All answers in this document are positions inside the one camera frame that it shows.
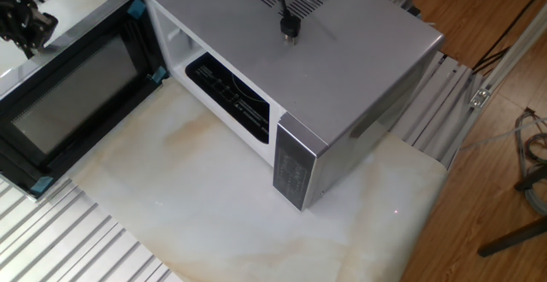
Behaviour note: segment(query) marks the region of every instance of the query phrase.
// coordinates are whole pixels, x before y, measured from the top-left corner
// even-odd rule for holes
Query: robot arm
[[[27,58],[44,47],[57,24],[57,18],[40,13],[33,0],[0,0],[0,38],[13,40]]]

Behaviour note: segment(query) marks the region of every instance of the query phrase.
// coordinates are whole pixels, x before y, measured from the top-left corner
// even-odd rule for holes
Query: blue tape
[[[143,15],[145,9],[146,5],[142,0],[135,0],[127,10],[127,13],[137,20]]]
[[[53,178],[50,176],[43,176],[34,184],[31,188],[31,192],[41,196],[46,189],[50,188],[51,184],[53,184]]]
[[[152,80],[158,85],[161,84],[162,80],[166,79],[168,76],[168,71],[163,67],[159,67],[156,72],[152,75]]]

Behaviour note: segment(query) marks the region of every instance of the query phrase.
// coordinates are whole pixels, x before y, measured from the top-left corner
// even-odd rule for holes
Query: wooden floor
[[[547,117],[547,33],[498,88],[463,147],[510,131],[525,107]],[[537,132],[527,128],[523,138]],[[402,281],[547,281],[547,234],[488,258],[476,252],[540,218],[514,190],[520,178],[514,135],[461,150]],[[547,185],[536,186],[547,200]]]
[[[473,67],[494,45],[529,1],[414,0],[424,21],[434,23],[445,35],[442,51],[468,67]],[[511,45],[545,3],[547,0],[536,1],[497,50]]]

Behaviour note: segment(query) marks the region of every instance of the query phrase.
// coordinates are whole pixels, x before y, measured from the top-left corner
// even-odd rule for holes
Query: microwave door window
[[[12,124],[47,155],[137,76],[126,46],[117,36]]]

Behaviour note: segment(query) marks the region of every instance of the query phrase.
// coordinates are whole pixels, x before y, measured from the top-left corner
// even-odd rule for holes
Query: microwave oven
[[[302,21],[296,45],[279,0],[108,0],[54,55],[6,76],[4,176],[40,197],[170,77],[309,207],[397,119],[444,38],[388,0],[286,1]]]

